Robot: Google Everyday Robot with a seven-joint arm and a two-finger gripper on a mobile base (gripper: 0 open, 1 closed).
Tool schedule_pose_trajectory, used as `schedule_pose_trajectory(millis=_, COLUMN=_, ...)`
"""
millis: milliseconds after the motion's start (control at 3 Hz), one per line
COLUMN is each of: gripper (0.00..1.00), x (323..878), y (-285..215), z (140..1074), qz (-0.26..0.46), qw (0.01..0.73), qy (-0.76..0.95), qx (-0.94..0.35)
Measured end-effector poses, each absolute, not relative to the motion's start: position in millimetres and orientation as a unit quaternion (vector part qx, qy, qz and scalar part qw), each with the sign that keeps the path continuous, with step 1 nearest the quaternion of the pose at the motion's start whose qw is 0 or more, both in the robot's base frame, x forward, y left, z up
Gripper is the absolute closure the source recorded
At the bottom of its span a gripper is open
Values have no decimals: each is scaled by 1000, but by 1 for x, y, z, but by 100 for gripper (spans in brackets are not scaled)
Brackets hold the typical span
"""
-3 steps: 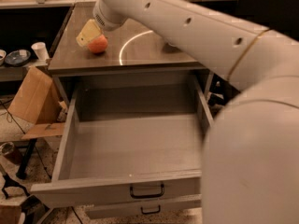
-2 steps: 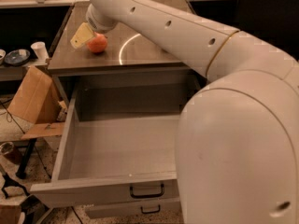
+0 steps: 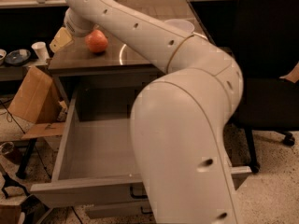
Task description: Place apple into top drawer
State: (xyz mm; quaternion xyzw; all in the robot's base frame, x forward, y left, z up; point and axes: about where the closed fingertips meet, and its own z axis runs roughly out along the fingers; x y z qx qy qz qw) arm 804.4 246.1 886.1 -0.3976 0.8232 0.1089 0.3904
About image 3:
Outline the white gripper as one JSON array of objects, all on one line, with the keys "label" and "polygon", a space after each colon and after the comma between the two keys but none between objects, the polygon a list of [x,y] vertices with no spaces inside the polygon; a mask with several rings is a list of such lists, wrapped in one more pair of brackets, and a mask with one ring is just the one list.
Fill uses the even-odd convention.
[{"label": "white gripper", "polygon": [[93,30],[94,24],[80,17],[71,8],[64,15],[64,27],[61,27],[50,42],[50,49],[53,53],[64,48],[73,41],[72,36],[83,37]]}]

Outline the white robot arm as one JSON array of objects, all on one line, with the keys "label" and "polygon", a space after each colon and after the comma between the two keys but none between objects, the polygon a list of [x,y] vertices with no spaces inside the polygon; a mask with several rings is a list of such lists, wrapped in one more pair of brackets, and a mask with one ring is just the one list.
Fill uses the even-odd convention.
[{"label": "white robot arm", "polygon": [[117,0],[65,1],[64,26],[72,36],[99,25],[164,72],[137,95],[130,121],[156,221],[243,224],[223,144],[243,91],[235,60],[200,35]]}]

